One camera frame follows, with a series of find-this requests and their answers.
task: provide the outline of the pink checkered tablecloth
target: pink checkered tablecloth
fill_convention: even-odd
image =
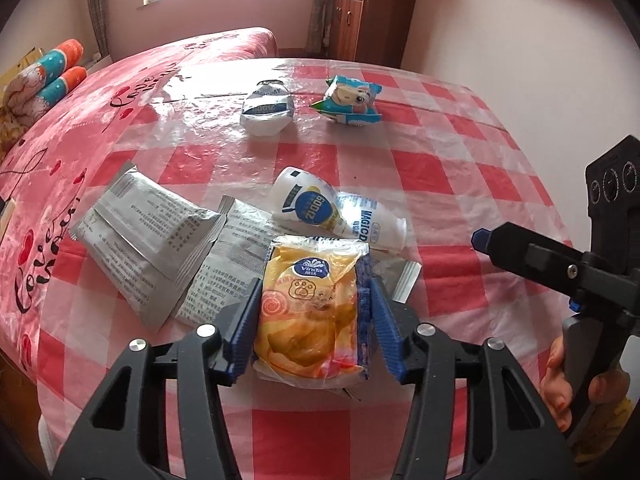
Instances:
[[[346,75],[384,87],[383,123],[334,124],[309,105],[325,80]],[[263,79],[282,79],[296,118],[279,136],[248,138],[242,99]],[[495,269],[470,246],[472,232],[513,221],[558,240],[568,236],[548,194],[510,134],[470,90],[401,70],[348,62],[255,59],[184,67],[150,92],[129,125],[98,152],[73,202],[81,215],[126,160],[189,200],[215,209],[223,194],[267,208],[280,170],[297,166],[341,190],[380,200],[410,226],[405,255],[423,264],[409,303],[453,338],[503,338],[535,384],[559,334],[566,301]],[[36,368],[42,413],[55,446],[64,442],[108,367],[137,337],[175,340],[188,327],[145,331],[115,288],[67,236],[41,312]],[[226,423],[245,479],[377,480],[390,477],[412,388],[386,373],[378,353],[354,399],[256,378],[221,388]],[[175,391],[168,393],[172,470],[180,471]],[[452,464],[465,434],[457,390]]]

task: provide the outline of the finger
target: finger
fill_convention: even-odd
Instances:
[[[551,413],[551,417],[553,417],[553,420],[558,422],[558,417],[560,414],[558,409],[550,402],[550,400],[547,397],[542,396],[542,401],[545,403],[545,406],[549,410],[549,413]]]
[[[560,336],[551,343],[551,352],[546,362],[546,367],[558,368],[562,364],[562,361],[564,361],[564,341],[562,336]]]
[[[589,399],[595,404],[617,404],[629,391],[629,374],[620,368],[600,374],[589,385]]]
[[[564,410],[564,412],[559,413],[558,416],[555,417],[558,429],[562,433],[571,427],[572,418],[571,410]]]
[[[540,396],[558,412],[567,409],[574,391],[559,368],[548,369],[540,383]]]

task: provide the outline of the human hand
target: human hand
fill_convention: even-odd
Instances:
[[[565,432],[572,422],[569,404],[574,397],[574,391],[564,376],[563,362],[564,343],[560,336],[551,345],[551,354],[546,363],[546,375],[540,381],[540,396],[560,431]],[[598,405],[594,416],[598,418],[611,416],[615,407],[625,399],[629,383],[629,374],[620,367],[594,378],[589,385],[589,400]]]

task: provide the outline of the vinda logo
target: vinda logo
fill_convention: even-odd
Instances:
[[[293,265],[293,272],[304,277],[326,278],[329,275],[329,263],[320,258],[304,258]]]

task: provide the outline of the yellow snack package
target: yellow snack package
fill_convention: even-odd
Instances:
[[[366,379],[371,268],[364,242],[277,237],[262,285],[258,373],[300,388]]]

